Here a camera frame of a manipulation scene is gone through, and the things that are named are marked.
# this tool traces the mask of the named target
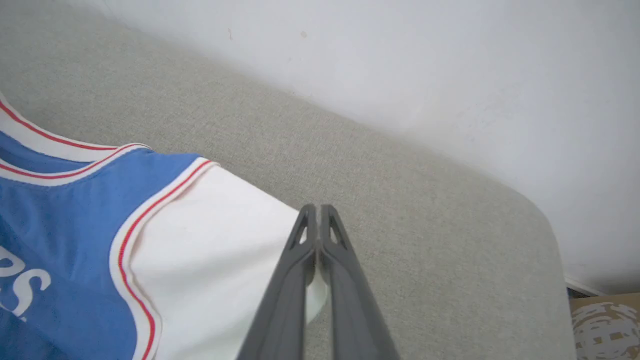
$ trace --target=white sleeve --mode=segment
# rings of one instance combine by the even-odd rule
[[[298,212],[213,167],[144,226],[131,269],[158,312],[156,359],[235,359]],[[327,286],[307,288],[307,321]]]

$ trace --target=brown box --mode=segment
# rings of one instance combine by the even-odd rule
[[[640,360],[640,293],[571,299],[579,360]]]

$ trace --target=gray fabric cover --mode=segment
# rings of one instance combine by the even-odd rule
[[[547,220],[468,168],[57,1],[0,1],[0,92],[54,133],[334,204],[404,359],[575,358]],[[329,329],[325,310],[308,359],[330,358]]]

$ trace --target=wall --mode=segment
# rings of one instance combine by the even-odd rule
[[[69,1],[499,178],[569,281],[640,291],[640,2]]]

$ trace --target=red stripe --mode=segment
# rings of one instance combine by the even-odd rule
[[[53,140],[55,142],[59,142],[59,143],[63,143],[65,145],[71,145],[74,147],[80,147],[82,149],[88,149],[88,150],[115,150],[117,149],[117,147],[98,147],[98,146],[91,146],[91,145],[85,145],[83,143],[75,143],[75,142],[71,142],[67,139],[62,139],[62,138],[58,138],[55,137],[51,134],[47,134],[44,131],[40,130],[39,128],[29,124],[26,121],[23,121],[22,119],[20,119],[18,116],[16,116],[16,114],[14,114],[11,110],[9,110],[9,108],[7,108],[2,101],[0,101],[0,109],[4,110],[4,112],[9,115],[9,117],[13,120],[15,120],[16,122],[18,122],[19,124],[22,124],[23,126],[25,126],[26,128],[28,128],[29,130],[42,135],[44,137],[46,137],[47,139]]]
[[[162,201],[164,201],[166,198],[168,198],[169,196],[171,196],[173,193],[175,193],[180,187],[182,187],[185,183],[187,183],[193,176],[195,176],[195,174],[200,171],[200,169],[202,169],[202,167],[204,167],[206,164],[210,163],[210,160],[207,160],[206,162],[200,164],[200,166],[198,166],[185,180],[183,180],[180,184],[178,184],[175,188],[173,188],[173,190],[171,190],[170,192],[168,192],[167,194],[165,194],[164,196],[162,196],[160,199],[158,199],[156,202],[154,202],[153,204],[151,204],[151,206],[149,206],[144,213],[142,213],[142,215],[140,215],[136,221],[133,222],[133,225],[129,228],[129,230],[127,231],[127,234],[124,237],[124,241],[122,242],[122,245],[120,246],[120,254],[118,255],[118,267],[120,269],[120,275],[122,276],[122,280],[124,281],[125,286],[127,287],[127,290],[129,290],[129,293],[131,294],[131,296],[136,299],[136,301],[138,302],[138,304],[140,305],[140,307],[142,307],[142,310],[145,312],[145,315],[147,316],[147,319],[149,320],[149,326],[150,326],[150,331],[149,331],[149,340],[147,343],[147,349],[145,350],[144,355],[142,355],[142,360],[146,360],[147,356],[149,355],[149,352],[151,351],[151,346],[153,345],[153,339],[154,336],[156,334],[156,321],[153,319],[153,316],[151,316],[151,313],[149,312],[149,310],[147,309],[147,307],[145,307],[145,305],[142,303],[142,301],[136,296],[136,294],[133,293],[133,291],[131,290],[131,287],[129,287],[129,283],[127,283],[127,274],[125,274],[124,272],[124,268],[122,267],[122,259],[124,257],[124,250],[127,246],[127,243],[129,242],[129,239],[131,238],[131,234],[133,233],[133,231],[135,230],[136,226],[138,226],[138,224],[140,223],[140,221],[142,220],[142,218],[144,218],[147,214],[149,214],[149,211],[151,211],[154,207],[156,207],[158,204],[160,204]]]
[[[46,180],[63,179],[65,177],[72,177],[72,176],[76,176],[78,174],[82,174],[83,172],[89,171],[92,168],[94,168],[94,167],[100,165],[101,163],[107,161],[108,159],[112,158],[113,156],[115,156],[119,152],[122,152],[123,150],[125,150],[127,148],[130,148],[132,146],[139,146],[139,144],[132,143],[132,144],[129,144],[127,146],[121,147],[121,148],[118,149],[118,151],[115,151],[113,154],[107,156],[106,158],[104,158],[104,159],[102,159],[100,161],[96,161],[95,163],[92,163],[91,165],[87,166],[86,168],[83,168],[83,169],[78,170],[76,172],[72,172],[70,174],[64,174],[64,175],[36,175],[36,174],[31,174],[29,172],[17,170],[15,168],[8,167],[8,166],[3,165],[3,164],[0,164],[0,168],[3,168],[5,170],[8,170],[8,171],[13,172],[15,174],[24,175],[24,176],[28,176],[28,177],[35,177],[35,178],[38,178],[38,179],[46,179]]]

